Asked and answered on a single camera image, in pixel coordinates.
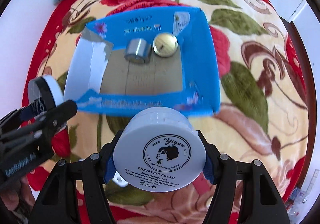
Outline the black round patterned tin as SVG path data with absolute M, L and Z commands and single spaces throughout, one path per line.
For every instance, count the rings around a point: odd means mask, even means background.
M 27 88 L 29 104 L 37 113 L 46 112 L 63 103 L 63 93 L 55 78 L 44 75 L 32 79 Z

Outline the red small box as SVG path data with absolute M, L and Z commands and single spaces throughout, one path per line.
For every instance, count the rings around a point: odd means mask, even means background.
M 193 181 L 193 186 L 200 196 L 203 196 L 203 195 L 211 196 L 213 194 L 212 185 L 204 177 L 203 173 L 200 173 L 200 175 Z

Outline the white cream jar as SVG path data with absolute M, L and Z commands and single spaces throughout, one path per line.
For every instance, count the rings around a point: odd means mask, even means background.
M 153 107 L 136 114 L 113 151 L 118 174 L 138 189 L 167 193 L 193 182 L 206 151 L 198 132 L 180 112 Z

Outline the clutter of plastic items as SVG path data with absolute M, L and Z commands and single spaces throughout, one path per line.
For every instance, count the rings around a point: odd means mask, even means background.
M 319 176 L 319 169 L 315 169 L 312 178 L 306 188 L 306 190 L 295 188 L 290 196 L 293 203 L 289 206 L 287 214 L 291 223 L 299 223 L 307 215 L 307 212 L 313 206 L 312 190 L 317 182 Z

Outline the small white oval object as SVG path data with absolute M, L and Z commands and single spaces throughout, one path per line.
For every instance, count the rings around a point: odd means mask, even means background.
M 116 185 L 120 186 L 121 188 L 124 188 L 124 187 L 128 186 L 128 184 L 129 184 L 127 181 L 125 181 L 125 180 L 121 177 L 121 175 L 120 175 L 117 171 L 116 171 L 114 177 L 112 178 L 112 181 L 113 181 Z

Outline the silver metal tin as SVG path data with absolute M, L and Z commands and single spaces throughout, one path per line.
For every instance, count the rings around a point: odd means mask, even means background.
M 147 64 L 150 61 L 151 45 L 142 38 L 131 39 L 125 49 L 125 60 L 132 63 Z

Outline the blue cardboard box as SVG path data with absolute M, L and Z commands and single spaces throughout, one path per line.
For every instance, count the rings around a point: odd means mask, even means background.
M 161 33 L 177 38 L 182 88 L 162 94 L 102 94 L 111 55 L 133 39 L 152 44 Z M 133 116 L 151 107 L 168 107 L 185 116 L 220 110 L 220 84 L 212 35 L 204 12 L 189 6 L 161 6 L 125 11 L 88 23 L 68 70 L 64 98 L 83 112 Z

